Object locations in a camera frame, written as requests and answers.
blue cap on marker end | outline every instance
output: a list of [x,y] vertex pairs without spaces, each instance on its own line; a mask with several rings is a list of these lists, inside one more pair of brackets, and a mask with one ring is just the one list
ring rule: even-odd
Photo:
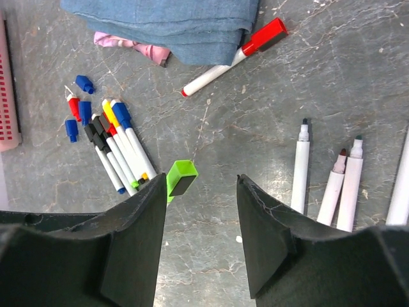
[[80,101],[78,103],[79,117],[81,118],[81,124],[87,126],[91,120],[91,102],[90,101]]
[[66,120],[65,121],[66,135],[70,138],[71,143],[77,141],[78,127],[76,120]]
[[126,105],[123,102],[116,102],[112,106],[112,110],[114,111],[116,119],[119,121],[119,123],[125,130],[127,128],[132,128],[132,125],[130,123],[131,119],[130,114],[128,112]]

blue cloth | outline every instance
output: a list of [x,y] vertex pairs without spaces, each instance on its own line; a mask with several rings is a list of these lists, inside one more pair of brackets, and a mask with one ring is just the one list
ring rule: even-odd
[[61,0],[95,31],[169,48],[190,65],[230,65],[259,0]]

gray marble surface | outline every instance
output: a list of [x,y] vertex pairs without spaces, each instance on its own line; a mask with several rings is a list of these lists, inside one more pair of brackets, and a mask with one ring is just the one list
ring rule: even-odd
[[284,203],[291,198],[299,125],[313,125],[308,216],[316,218],[342,147],[364,137],[355,228],[384,223],[409,115],[409,2],[266,0],[259,24],[281,17],[290,35],[193,97],[184,84],[206,67],[171,58],[156,66],[126,49],[93,45],[59,1],[3,1],[24,142],[2,154],[12,210],[96,212],[115,193],[81,131],[70,144],[64,85],[86,74],[121,97],[152,161],[168,171],[193,159],[200,173],[168,207],[155,306],[254,306],[249,299],[235,200],[245,173]]

pink grid container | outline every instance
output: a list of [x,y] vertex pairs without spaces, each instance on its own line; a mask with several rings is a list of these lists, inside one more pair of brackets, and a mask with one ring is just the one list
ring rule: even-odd
[[0,152],[15,148],[20,142],[21,135],[15,112],[6,28],[3,13],[0,11]]

marker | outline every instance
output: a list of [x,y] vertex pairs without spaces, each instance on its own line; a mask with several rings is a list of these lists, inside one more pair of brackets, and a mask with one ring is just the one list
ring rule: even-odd
[[131,196],[135,195],[137,193],[137,190],[134,189],[129,184],[129,182],[127,180],[127,177],[123,173],[123,170],[121,169],[120,164],[118,163],[118,161],[116,160],[114,154],[112,153],[111,149],[109,148],[108,144],[106,143],[104,136],[100,136],[96,132],[94,134],[93,141],[94,141],[95,146],[97,146],[98,149],[101,152],[103,152],[103,153],[105,153],[107,155],[107,158],[108,158],[109,162],[114,167],[116,174],[118,175],[118,177],[122,181],[122,184],[125,187],[125,189],[128,191],[129,195],[131,195]]
[[259,31],[255,32],[251,36],[250,42],[237,50],[235,58],[233,59],[233,62],[230,66],[217,65],[212,67],[203,75],[194,79],[192,82],[186,85],[182,89],[181,94],[184,97],[195,94],[195,92],[197,92],[201,88],[204,88],[207,84],[220,77],[230,68],[239,64],[246,57],[251,56],[256,51],[266,51],[268,48],[278,43],[287,35],[287,29],[281,19],[274,19],[273,21],[262,27]]
[[291,208],[304,214],[305,192],[307,190],[309,158],[309,134],[307,118],[302,120],[300,134],[298,135],[297,149],[295,150],[293,193],[291,195]]
[[409,133],[406,135],[386,225],[404,226],[409,216]]
[[362,136],[353,141],[351,154],[346,160],[344,187],[341,193],[337,229],[352,232],[355,208],[359,191],[360,174],[362,171]]
[[[87,126],[85,126],[84,128],[85,133],[89,139],[90,142],[94,143],[94,135],[96,134],[96,130],[94,128],[94,125],[92,123],[89,123]],[[104,168],[109,176],[109,178],[111,179],[112,184],[115,187],[115,190],[120,193],[123,194],[125,193],[126,189],[123,187],[123,184],[121,183],[121,180],[118,178],[115,169],[113,168],[113,166],[111,165],[111,163],[109,162],[106,154],[101,151],[98,146],[95,145],[95,151],[98,154],[102,165],[104,165]]]
[[127,135],[125,134],[125,131],[123,130],[122,126],[115,117],[114,111],[111,108],[111,103],[109,102],[109,100],[105,99],[102,102],[102,108],[104,109],[104,113],[107,119],[109,120],[110,123],[114,125],[116,129],[117,134],[116,136],[113,137],[119,147],[120,143],[122,144],[123,146],[122,154],[124,154],[124,157],[126,158],[128,165],[132,170],[132,173],[134,174],[135,178],[137,180],[139,180],[140,178],[144,178],[145,180],[148,179],[147,174],[144,174],[143,169],[141,169],[138,158],[134,152],[134,149],[132,148],[132,145],[129,142]]
[[339,193],[344,182],[346,149],[342,149],[338,155],[337,162],[330,172],[327,187],[325,188],[324,197],[318,214],[317,222],[331,226],[334,217],[335,207],[337,206]]
[[113,101],[111,101],[111,107],[112,110],[114,111],[116,119],[124,128],[125,134],[127,135],[130,144],[132,145],[132,148],[136,153],[136,156],[138,157],[138,161],[140,161],[141,164],[143,165],[143,170],[148,174],[148,178],[152,180],[157,175],[156,171],[153,168],[151,161],[146,155],[146,152],[144,151],[141,142],[139,142],[135,134],[135,131],[132,128],[132,125],[130,123],[131,117],[126,105],[123,102],[114,99]]
[[95,127],[96,133],[98,133],[99,136],[107,142],[109,148],[112,150],[112,153],[114,154],[115,159],[117,160],[117,162],[121,166],[121,169],[122,169],[124,175],[127,178],[127,182],[133,188],[136,189],[139,184],[138,184],[137,180],[135,179],[135,177],[133,176],[133,174],[132,174],[127,162],[125,161],[120,149],[118,148],[115,140],[112,138],[112,136],[108,132],[105,131],[104,126],[101,124],[100,116],[97,116],[96,114],[92,114],[92,124]]
[[[131,165],[133,165],[135,161],[128,159],[129,155],[127,155],[127,151],[125,150],[125,147],[123,146],[122,141],[120,139],[120,136],[116,132],[116,129],[115,129],[114,125],[109,122],[109,120],[108,120],[105,113],[102,113],[101,116],[99,116],[99,120],[100,120],[100,123],[101,123],[102,127],[106,131],[106,133],[108,133],[108,135],[112,136],[116,146],[119,148],[122,156],[125,158],[128,169],[130,170],[130,172],[132,174],[132,177],[134,177],[135,180],[136,180],[136,178],[137,178],[135,176],[136,172],[134,172],[133,169],[131,168]],[[139,179],[142,179],[142,177],[139,177],[138,180],[137,180],[138,186],[140,185]]]

